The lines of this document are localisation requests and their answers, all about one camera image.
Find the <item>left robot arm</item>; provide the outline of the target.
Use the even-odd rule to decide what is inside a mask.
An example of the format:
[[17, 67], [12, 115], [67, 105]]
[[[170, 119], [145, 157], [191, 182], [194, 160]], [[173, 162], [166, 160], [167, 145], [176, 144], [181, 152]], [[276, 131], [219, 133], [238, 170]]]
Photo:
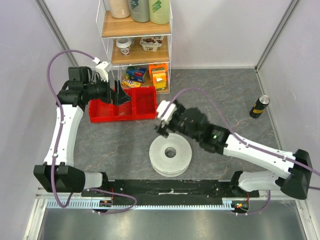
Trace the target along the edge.
[[49, 193], [81, 193], [91, 189], [99, 197], [110, 191], [104, 172], [85, 172], [74, 167], [74, 147], [80, 121], [91, 100], [120, 106], [131, 101], [118, 80], [111, 88], [108, 72], [111, 65], [99, 63], [92, 73], [88, 67], [70, 67], [69, 79], [55, 95], [59, 100], [52, 141], [43, 164], [33, 174]]

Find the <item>white perforated spool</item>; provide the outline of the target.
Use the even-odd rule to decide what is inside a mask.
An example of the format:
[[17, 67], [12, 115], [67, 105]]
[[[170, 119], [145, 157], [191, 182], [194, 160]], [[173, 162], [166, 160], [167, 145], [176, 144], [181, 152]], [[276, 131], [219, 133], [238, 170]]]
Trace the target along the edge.
[[192, 148], [179, 134], [170, 133], [168, 137], [158, 136], [149, 148], [149, 159], [153, 169], [165, 177], [177, 177], [189, 167]]

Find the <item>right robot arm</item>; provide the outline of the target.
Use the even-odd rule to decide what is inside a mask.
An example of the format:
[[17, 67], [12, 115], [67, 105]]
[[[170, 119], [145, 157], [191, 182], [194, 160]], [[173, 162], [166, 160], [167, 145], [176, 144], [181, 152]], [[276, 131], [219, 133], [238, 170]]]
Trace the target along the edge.
[[240, 197], [258, 190], [280, 190], [291, 198], [307, 199], [312, 176], [307, 151], [283, 151], [256, 143], [210, 123], [197, 107], [185, 108], [177, 101], [161, 101], [156, 112], [160, 120], [156, 131], [160, 135], [167, 137], [168, 131], [178, 132], [198, 142], [209, 153], [238, 158], [265, 169], [260, 172], [236, 171], [229, 184], [233, 196]]

